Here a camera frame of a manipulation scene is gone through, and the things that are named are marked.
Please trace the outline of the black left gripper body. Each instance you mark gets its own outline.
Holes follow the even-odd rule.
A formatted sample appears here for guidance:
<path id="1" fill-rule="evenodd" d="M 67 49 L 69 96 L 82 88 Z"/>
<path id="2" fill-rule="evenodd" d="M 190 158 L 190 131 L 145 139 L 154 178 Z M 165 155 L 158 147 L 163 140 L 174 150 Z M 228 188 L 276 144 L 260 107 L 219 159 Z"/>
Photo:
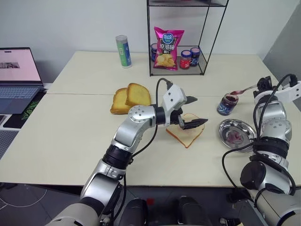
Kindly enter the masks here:
<path id="1" fill-rule="evenodd" d="M 185 127 L 185 120 L 182 118 L 183 110 L 173 110 L 170 115 L 170 125 L 178 125 L 181 129 Z"/>

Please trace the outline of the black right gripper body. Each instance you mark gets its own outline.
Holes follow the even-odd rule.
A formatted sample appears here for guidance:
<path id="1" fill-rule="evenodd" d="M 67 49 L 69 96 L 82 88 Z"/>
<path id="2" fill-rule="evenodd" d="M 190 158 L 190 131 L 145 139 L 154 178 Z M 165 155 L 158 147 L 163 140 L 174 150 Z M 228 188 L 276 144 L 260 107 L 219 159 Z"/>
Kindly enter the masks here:
<path id="1" fill-rule="evenodd" d="M 272 80 L 270 76 L 264 78 L 262 89 L 264 91 L 273 90 Z"/>

